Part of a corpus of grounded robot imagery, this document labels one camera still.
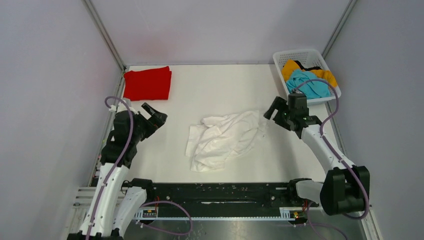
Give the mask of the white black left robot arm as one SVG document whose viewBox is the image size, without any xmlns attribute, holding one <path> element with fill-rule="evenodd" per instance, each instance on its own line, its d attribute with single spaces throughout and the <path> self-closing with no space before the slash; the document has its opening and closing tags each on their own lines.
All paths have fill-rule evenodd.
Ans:
<svg viewBox="0 0 424 240">
<path fill-rule="evenodd" d="M 114 108 L 112 130 L 100 153 L 99 178 L 90 207 L 79 230 L 70 233 L 67 239 L 122 240 L 138 208 L 154 202 L 155 192 L 149 188 L 151 180 L 135 178 L 122 202 L 117 203 L 138 143 L 154 134 L 168 117 L 147 103 L 141 107 L 149 118 L 127 103 Z"/>
</svg>

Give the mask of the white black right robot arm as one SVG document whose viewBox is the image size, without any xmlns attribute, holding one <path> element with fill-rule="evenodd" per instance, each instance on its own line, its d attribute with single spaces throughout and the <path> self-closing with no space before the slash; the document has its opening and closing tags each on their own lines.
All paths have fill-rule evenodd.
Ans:
<svg viewBox="0 0 424 240">
<path fill-rule="evenodd" d="M 327 137 L 325 121 L 311 115 L 307 98 L 302 93 L 291 93 L 288 99 L 276 96 L 263 115 L 278 126 L 294 132 L 315 155 L 326 173 L 323 182 L 310 178 L 296 178 L 288 182 L 287 201 L 293 206 L 305 200 L 319 204 L 329 216 L 362 212 L 363 219 L 370 210 L 370 172 L 349 160 Z"/>
</svg>

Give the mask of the white t shirt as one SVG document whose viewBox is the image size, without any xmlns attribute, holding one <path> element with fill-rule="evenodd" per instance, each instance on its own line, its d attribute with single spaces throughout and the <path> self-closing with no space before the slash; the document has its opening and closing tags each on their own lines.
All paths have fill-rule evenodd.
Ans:
<svg viewBox="0 0 424 240">
<path fill-rule="evenodd" d="M 209 116 L 188 131 L 185 155 L 190 170 L 202 173 L 225 168 L 229 160 L 247 154 L 265 136 L 267 121 L 259 110 Z"/>
</svg>

